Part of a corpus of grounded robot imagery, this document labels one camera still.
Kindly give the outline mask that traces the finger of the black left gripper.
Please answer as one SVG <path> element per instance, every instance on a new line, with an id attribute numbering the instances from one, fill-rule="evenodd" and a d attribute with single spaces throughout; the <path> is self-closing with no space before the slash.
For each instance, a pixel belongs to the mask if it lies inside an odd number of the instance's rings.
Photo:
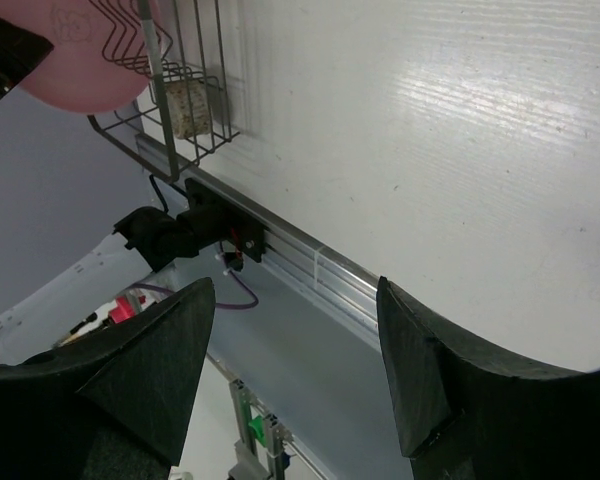
<path id="1" fill-rule="evenodd" d="M 46 38 L 0 17 L 0 100 L 53 51 Z"/>

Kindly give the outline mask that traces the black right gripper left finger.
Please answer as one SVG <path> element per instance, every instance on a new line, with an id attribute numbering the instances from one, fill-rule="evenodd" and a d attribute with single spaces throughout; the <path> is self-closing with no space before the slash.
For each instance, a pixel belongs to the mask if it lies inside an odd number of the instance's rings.
<path id="1" fill-rule="evenodd" d="M 0 479 L 165 479 L 182 457 L 215 290 L 0 365 Z"/>

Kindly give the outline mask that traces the small speckled ceramic cup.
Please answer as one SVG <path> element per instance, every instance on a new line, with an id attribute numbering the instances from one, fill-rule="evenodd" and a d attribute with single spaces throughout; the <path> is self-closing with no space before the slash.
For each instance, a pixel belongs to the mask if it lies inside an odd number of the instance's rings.
<path id="1" fill-rule="evenodd" d="M 180 140 L 211 133 L 211 114 L 206 88 L 198 81 L 180 80 L 165 85 L 171 126 Z"/>

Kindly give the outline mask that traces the pink plastic plate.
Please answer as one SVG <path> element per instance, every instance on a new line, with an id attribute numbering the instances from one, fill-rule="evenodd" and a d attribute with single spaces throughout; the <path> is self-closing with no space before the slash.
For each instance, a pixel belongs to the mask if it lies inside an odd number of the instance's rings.
<path id="1" fill-rule="evenodd" d="M 23 1 L 18 9 L 22 26 L 53 45 L 22 82 L 34 98 L 95 114 L 130 103 L 148 86 L 137 1 Z"/>

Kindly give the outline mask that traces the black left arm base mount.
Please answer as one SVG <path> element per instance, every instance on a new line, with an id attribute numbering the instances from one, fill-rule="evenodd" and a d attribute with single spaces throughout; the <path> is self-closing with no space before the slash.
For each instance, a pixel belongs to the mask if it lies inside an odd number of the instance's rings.
<path id="1" fill-rule="evenodd" d="M 229 243 L 233 250 L 226 264 L 240 271 L 246 258 L 259 263 L 265 253 L 265 227 L 241 207 L 191 178 L 168 191 L 182 197 L 187 208 L 168 218 L 154 245 L 161 254 L 194 258 L 214 244 Z"/>

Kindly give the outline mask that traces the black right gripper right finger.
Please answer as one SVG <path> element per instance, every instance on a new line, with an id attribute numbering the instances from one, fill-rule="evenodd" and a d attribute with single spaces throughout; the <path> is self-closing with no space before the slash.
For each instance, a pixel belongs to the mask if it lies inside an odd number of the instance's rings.
<path id="1" fill-rule="evenodd" d="M 381 278 L 378 333 L 417 479 L 600 479 L 600 369 L 504 349 Z"/>

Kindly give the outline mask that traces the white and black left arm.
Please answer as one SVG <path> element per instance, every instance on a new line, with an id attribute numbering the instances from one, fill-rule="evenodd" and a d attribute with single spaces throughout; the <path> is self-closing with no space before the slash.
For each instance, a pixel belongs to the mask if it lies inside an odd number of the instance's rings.
<path id="1" fill-rule="evenodd" d="M 40 100 L 79 113 L 116 109 L 150 84 L 164 86 L 171 37 L 154 1 L 0 1 L 0 20 L 51 43 L 24 85 Z M 71 328 L 155 267 L 120 232 L 0 314 L 0 364 L 52 349 Z"/>

